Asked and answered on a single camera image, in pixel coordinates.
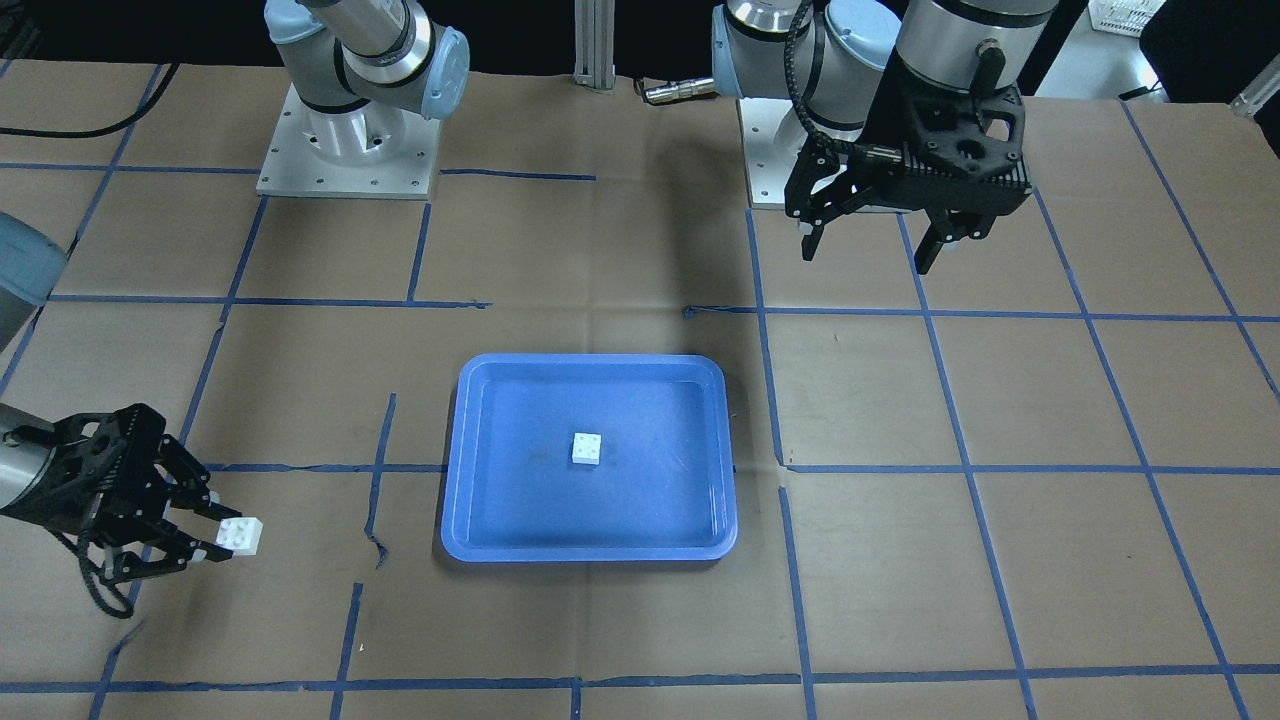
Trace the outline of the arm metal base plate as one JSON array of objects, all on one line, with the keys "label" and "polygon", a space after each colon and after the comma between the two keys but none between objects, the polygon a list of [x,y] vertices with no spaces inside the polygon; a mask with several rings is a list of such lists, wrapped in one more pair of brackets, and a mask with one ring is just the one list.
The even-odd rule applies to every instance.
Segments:
[{"label": "arm metal base plate", "polygon": [[[858,140],[876,91],[864,95],[818,90],[809,100],[815,126],[849,142]],[[795,168],[805,131],[787,99],[741,97],[737,100],[742,151],[748,177],[749,206],[756,210],[785,209],[785,184]]]},{"label": "arm metal base plate", "polygon": [[291,86],[264,158],[256,192],[288,199],[428,201],[443,123],[370,102],[326,114]]}]

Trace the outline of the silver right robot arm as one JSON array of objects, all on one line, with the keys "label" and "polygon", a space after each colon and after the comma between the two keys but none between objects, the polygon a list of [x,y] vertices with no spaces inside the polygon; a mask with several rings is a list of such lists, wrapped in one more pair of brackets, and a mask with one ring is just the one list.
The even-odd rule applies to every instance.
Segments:
[{"label": "silver right robot arm", "polygon": [[[416,1],[269,1],[264,15],[291,90],[257,193],[426,199],[466,37]],[[58,421],[3,407],[3,515],[49,532],[91,591],[255,555],[262,523],[209,482],[147,405]]]}]

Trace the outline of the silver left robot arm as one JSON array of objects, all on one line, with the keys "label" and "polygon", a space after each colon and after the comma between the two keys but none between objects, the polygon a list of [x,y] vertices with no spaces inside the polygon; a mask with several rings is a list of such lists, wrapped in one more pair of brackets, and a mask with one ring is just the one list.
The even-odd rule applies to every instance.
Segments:
[{"label": "silver left robot arm", "polygon": [[923,211],[925,274],[1032,195],[1018,77],[1053,1],[727,1],[712,19],[719,95],[783,100],[803,141],[782,204],[805,260],[865,208]]}]

